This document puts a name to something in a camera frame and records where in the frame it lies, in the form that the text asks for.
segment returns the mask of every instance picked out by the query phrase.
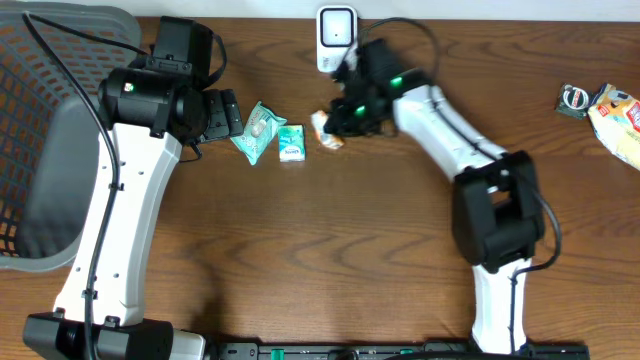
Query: wooden floor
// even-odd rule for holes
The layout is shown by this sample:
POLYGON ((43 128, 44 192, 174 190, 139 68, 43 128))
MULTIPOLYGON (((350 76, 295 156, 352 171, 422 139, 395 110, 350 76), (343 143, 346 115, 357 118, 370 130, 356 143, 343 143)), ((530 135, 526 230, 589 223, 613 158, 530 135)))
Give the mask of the wooden floor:
MULTIPOLYGON (((315 65, 311 20, 206 19, 224 39, 246 117, 258 100, 307 125, 307 160, 271 144, 256 166, 230 141, 179 165, 164 195, 146 280, 146 317, 264 342, 422 342, 464 338, 473 279, 451 237, 450 185, 407 136, 349 139, 332 152, 309 115, 338 89, 315 65)), ((140 19, 147 46, 158 19, 140 19)), ((560 85, 608 81, 640 96, 640 26, 432 22, 439 83, 484 135, 534 157, 564 230, 556 266, 527 278, 533 341, 583 341, 593 359, 640 352, 640 171, 609 154, 588 121, 553 111, 560 85)), ((426 40, 380 28, 410 64, 432 65, 426 40)), ((552 250, 551 234, 537 261, 552 250)), ((0 272, 0 359, 31 358, 25 318, 50 311, 67 269, 0 272)))

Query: teal packet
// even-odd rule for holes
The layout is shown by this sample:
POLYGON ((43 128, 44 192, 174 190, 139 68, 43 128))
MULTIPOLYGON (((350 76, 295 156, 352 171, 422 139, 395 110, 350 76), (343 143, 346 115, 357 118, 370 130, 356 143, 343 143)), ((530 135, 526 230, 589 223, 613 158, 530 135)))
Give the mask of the teal packet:
POLYGON ((255 165, 280 126, 286 123, 287 119, 277 116, 263 106, 262 101, 258 101, 244 126, 243 134, 231 138, 231 141, 247 156, 249 163, 255 165))
POLYGON ((278 130, 280 161, 304 161, 304 128, 302 125, 285 125, 278 130))

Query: plastic basket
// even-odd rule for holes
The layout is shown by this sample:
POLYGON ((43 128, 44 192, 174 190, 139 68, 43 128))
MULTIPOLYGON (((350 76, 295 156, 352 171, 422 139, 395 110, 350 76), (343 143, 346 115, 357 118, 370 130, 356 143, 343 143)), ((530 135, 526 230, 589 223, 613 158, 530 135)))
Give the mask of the plastic basket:
MULTIPOLYGON (((0 268, 48 271, 75 257, 98 163, 98 130, 22 12, 134 46, 140 27, 104 6, 0 3, 0 268)), ((97 105, 100 82, 135 58, 34 22, 97 105)))

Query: small teal box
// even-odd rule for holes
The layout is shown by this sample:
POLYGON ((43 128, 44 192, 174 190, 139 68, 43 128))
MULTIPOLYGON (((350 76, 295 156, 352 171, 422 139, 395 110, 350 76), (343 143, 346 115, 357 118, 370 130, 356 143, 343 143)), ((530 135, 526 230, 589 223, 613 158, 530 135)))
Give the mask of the small teal box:
POLYGON ((304 161, 304 127, 302 125, 285 125, 278 129, 280 143, 280 161, 304 161))

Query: gray basket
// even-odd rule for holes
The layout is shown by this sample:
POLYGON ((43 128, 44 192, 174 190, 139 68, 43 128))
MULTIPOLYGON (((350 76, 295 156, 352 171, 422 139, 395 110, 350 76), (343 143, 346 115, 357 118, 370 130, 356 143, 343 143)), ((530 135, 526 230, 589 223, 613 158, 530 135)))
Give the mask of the gray basket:
MULTIPOLYGON (((0 268, 48 271, 77 252, 98 164, 98 130, 22 22, 29 10, 88 34, 140 44, 127 12, 104 6, 0 3, 0 268)), ((135 58, 34 22, 97 106, 100 81, 135 58)))

